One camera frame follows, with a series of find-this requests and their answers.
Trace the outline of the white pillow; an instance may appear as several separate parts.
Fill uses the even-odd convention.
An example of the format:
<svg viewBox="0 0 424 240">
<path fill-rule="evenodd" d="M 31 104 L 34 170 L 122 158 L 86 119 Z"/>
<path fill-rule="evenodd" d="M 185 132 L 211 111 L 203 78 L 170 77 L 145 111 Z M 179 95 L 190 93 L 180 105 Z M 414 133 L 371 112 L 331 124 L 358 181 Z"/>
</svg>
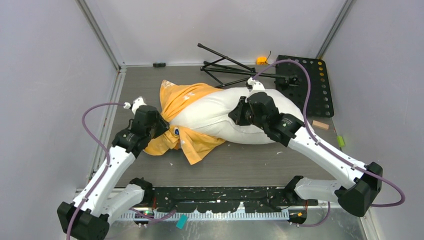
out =
<svg viewBox="0 0 424 240">
<path fill-rule="evenodd" d="M 246 96 L 248 100 L 252 98 L 249 93 L 246 87 L 210 93 L 185 107 L 169 123 L 236 144 L 271 144 L 274 141 L 262 129 L 255 125 L 236 125 L 228 116 L 237 106 L 240 97 Z"/>
</svg>

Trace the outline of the yellow printed pillowcase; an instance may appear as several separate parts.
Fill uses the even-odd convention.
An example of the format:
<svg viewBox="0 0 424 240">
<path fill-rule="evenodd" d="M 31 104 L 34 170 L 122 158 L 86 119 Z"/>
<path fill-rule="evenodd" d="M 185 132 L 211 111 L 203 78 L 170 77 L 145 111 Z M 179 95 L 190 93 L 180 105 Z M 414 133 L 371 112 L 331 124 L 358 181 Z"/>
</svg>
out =
<svg viewBox="0 0 424 240">
<path fill-rule="evenodd" d="M 195 132 L 187 127 L 171 125 L 170 120 L 194 101 L 218 91 L 221 90 L 205 83 L 177 85 L 163 80 L 159 91 L 161 116 L 169 123 L 169 130 L 152 139 L 143 151 L 151 156 L 162 156 L 169 150 L 181 149 L 191 165 L 203 160 L 225 140 Z M 175 129 L 178 129 L 179 135 L 174 133 Z"/>
</svg>

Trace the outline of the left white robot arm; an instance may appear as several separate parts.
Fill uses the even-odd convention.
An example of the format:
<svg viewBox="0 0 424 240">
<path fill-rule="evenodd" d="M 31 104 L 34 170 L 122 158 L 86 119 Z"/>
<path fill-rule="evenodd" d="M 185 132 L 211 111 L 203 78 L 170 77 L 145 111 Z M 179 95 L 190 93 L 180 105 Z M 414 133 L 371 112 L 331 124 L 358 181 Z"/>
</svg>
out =
<svg viewBox="0 0 424 240">
<path fill-rule="evenodd" d="M 123 173 L 148 146 L 169 130 L 169 124 L 151 105 L 125 103 L 134 117 L 119 131 L 105 151 L 105 160 L 87 186 L 70 203 L 62 202 L 57 215 L 66 239 L 103 240 L 110 225 L 131 207 L 148 207 L 154 199 L 153 185 L 134 178 L 120 193 L 109 197 Z"/>
</svg>

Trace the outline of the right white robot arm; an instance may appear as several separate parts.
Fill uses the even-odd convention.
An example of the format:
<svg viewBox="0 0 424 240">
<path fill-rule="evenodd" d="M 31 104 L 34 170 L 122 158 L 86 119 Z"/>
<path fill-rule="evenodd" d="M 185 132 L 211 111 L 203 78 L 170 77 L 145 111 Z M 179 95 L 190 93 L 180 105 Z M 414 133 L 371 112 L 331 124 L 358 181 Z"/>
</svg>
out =
<svg viewBox="0 0 424 240">
<path fill-rule="evenodd" d="M 365 164 L 328 145 L 302 120 L 281 113 L 265 92 L 241 96 L 228 116 L 238 126 L 260 128 L 272 141 L 303 154 L 335 178 L 295 176 L 285 192 L 291 205 L 308 199 L 336 202 L 351 215 L 363 217 L 381 191 L 383 168 L 378 163 Z"/>
</svg>

